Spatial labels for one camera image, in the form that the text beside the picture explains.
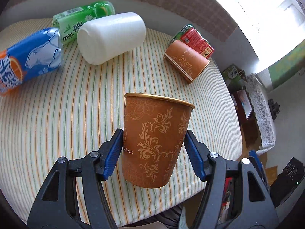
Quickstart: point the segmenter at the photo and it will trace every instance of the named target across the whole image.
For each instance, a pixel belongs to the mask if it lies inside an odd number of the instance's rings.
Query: blue gripper pad
[[[117,129],[114,135],[112,136],[111,140],[105,143],[108,143],[106,147],[109,147],[109,149],[108,150],[105,149],[105,151],[108,151],[108,154],[105,159],[105,168],[102,177],[104,180],[107,180],[108,177],[110,177],[113,174],[114,168],[116,166],[116,162],[119,159],[120,153],[122,151],[123,130]]]
[[[203,169],[203,160],[188,132],[186,133],[184,138],[184,147],[191,161],[195,175],[199,177],[201,181],[204,182],[205,172]]]
[[[254,159],[255,159],[255,161],[256,161],[256,163],[257,163],[257,166],[258,166],[258,168],[259,168],[260,171],[261,171],[262,168],[263,168],[263,165],[262,165],[262,163],[260,162],[260,160],[259,160],[259,158],[258,158],[256,152],[253,151],[253,150],[249,151],[249,157],[254,157]]]

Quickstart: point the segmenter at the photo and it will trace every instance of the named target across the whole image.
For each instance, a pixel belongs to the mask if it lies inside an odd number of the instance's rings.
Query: gray wall
[[[280,174],[292,157],[305,164],[305,75],[300,76],[297,73],[270,92],[268,97],[278,102],[281,107],[274,121],[276,142],[267,152],[266,167],[277,165]],[[305,180],[282,205],[277,207],[280,221],[292,210],[304,189]]]
[[[90,4],[97,0],[28,0],[20,3],[6,11],[0,16],[0,30],[8,25],[25,19],[38,19],[53,17],[54,14],[68,10],[73,7]],[[152,6],[148,3],[134,0],[109,0],[113,3],[116,13],[135,12],[139,14],[146,27],[152,28],[169,35],[175,35],[189,20],[168,12],[162,8]],[[220,71],[232,63],[244,69],[247,74],[252,73],[259,62],[249,41],[238,27],[226,40],[220,42],[213,35],[198,27],[198,30],[215,48],[213,58]]]

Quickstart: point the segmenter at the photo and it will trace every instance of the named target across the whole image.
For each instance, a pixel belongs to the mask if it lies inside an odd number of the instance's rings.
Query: screw
[[[58,162],[60,163],[60,164],[62,164],[63,162],[65,162],[66,161],[66,158],[65,157],[60,157],[59,159],[58,159]]]
[[[93,151],[90,153],[90,157],[97,157],[99,153],[97,151]]]
[[[212,152],[210,152],[210,157],[216,158],[216,157],[218,157],[218,153],[215,151],[212,151]]]
[[[247,158],[243,158],[243,159],[242,159],[242,162],[243,162],[244,164],[249,164],[249,163],[250,163],[250,160],[247,159]]]

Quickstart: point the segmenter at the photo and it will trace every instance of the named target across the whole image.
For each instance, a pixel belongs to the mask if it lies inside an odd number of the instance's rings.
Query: orange paper cup
[[[173,173],[195,106],[158,95],[125,97],[124,178],[143,188],[162,187]]]
[[[164,57],[191,83],[209,64],[204,56],[180,40],[173,42],[166,50]]]

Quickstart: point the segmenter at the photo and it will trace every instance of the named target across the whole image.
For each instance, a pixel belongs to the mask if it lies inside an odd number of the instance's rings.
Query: wall
[[[280,174],[292,157],[305,165],[305,74],[300,76],[297,73],[270,92],[268,97],[278,102],[281,107],[274,121],[276,143],[267,152],[266,167],[277,165],[278,174]],[[305,180],[282,205],[277,207],[280,220],[288,215],[304,188]]]
[[[279,61],[258,73],[257,77],[271,91],[294,76],[302,67],[305,67],[305,40]]]
[[[8,25],[25,19],[38,19],[52,17],[54,14],[90,4],[97,0],[28,0],[5,10],[0,16],[0,30]],[[175,35],[189,20],[165,9],[134,0],[109,0],[113,3],[116,13],[135,12],[139,14],[147,27]],[[247,74],[252,73],[259,62],[255,51],[249,41],[238,27],[226,40],[220,42],[201,27],[193,24],[215,48],[213,58],[220,71],[232,63],[244,69]]]

